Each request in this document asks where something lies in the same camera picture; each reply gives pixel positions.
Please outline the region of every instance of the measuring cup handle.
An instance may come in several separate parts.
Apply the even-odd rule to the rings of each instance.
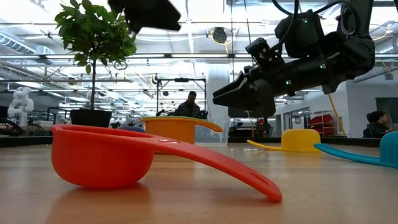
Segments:
[[[191,159],[225,172],[262,192],[272,202],[282,200],[282,194],[276,184],[235,159],[204,147],[159,136],[154,136],[146,141],[152,141],[152,144],[155,144],[156,151]]]

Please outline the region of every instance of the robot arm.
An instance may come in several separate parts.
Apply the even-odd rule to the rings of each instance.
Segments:
[[[345,6],[337,18],[336,32],[324,35],[318,11],[299,13],[295,22],[291,14],[276,27],[276,37],[284,40],[287,54],[297,60],[284,62],[281,43],[269,47],[259,38],[248,45],[246,51],[257,65],[245,67],[234,82],[214,92],[214,104],[245,110],[260,107],[266,116],[272,116],[275,96],[294,96],[296,91],[319,85],[324,94],[333,93],[341,82],[370,71],[375,63],[374,42],[369,36],[373,0],[337,2]]]

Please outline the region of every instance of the tree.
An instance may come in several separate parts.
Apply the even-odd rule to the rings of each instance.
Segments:
[[[70,0],[70,6],[61,4],[63,11],[55,17],[64,49],[76,52],[78,66],[92,73],[91,105],[94,109],[96,65],[101,62],[122,64],[126,57],[136,52],[135,35],[131,35],[122,14],[92,5],[89,0]]]

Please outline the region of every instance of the metal frame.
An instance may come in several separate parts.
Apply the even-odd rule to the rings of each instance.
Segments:
[[[206,92],[206,90],[207,90],[207,84],[206,84],[206,78],[160,78],[160,79],[157,80],[157,83],[156,83],[156,113],[159,112],[159,91],[160,91],[160,90],[163,90],[163,88],[164,88],[167,84],[169,84],[169,82],[171,82],[171,81],[181,82],[181,81],[179,81],[179,80],[184,80],[184,81],[188,81],[188,82],[189,82],[189,81],[194,81],[194,82],[199,86],[199,88],[201,88],[201,90],[205,92],[205,110],[206,110],[206,104],[207,104],[207,92]],[[159,85],[160,85],[161,81],[166,81],[166,83],[164,83],[164,84],[162,85],[162,88],[159,89]],[[203,83],[205,83],[205,88],[203,89],[203,88],[197,83],[197,81],[202,81]]]

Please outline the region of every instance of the dark hair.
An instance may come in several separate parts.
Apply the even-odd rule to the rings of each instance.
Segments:
[[[368,119],[369,123],[377,122],[382,116],[386,113],[383,111],[373,111],[372,113],[368,113],[366,118]]]

